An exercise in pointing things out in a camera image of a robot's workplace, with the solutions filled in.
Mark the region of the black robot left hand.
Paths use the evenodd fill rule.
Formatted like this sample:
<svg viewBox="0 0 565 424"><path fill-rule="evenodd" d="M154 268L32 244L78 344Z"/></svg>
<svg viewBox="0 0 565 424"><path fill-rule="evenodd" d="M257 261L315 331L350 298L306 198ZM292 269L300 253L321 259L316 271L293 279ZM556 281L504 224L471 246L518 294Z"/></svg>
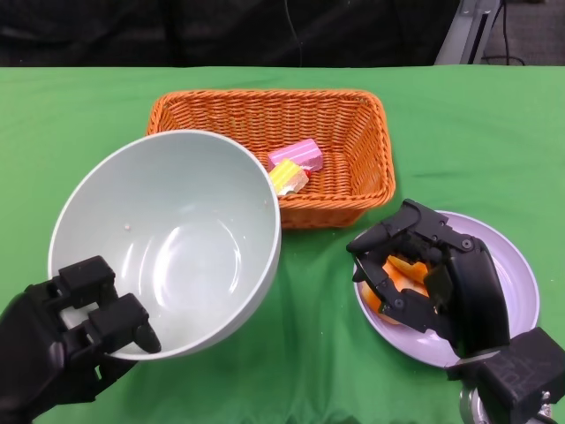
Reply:
<svg viewBox="0 0 565 424"><path fill-rule="evenodd" d="M30 423L57 405L90 403L129 372L114 352L162 345L149 314L131 294L118 296L116 274L95 256L32 284L1 314L1 421Z"/></svg>

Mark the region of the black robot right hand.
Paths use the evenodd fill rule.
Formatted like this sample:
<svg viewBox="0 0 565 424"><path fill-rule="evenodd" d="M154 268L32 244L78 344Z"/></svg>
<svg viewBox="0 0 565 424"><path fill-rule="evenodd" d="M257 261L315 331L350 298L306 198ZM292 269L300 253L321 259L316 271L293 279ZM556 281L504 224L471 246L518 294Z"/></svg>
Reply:
<svg viewBox="0 0 565 424"><path fill-rule="evenodd" d="M506 301L486 244L455 231L443 214L406 199L346 249L357 266L354 281L367 282L387 317L435 331L460 358L509 345ZM389 256L424 263L427 293L397 289L383 268Z"/></svg>

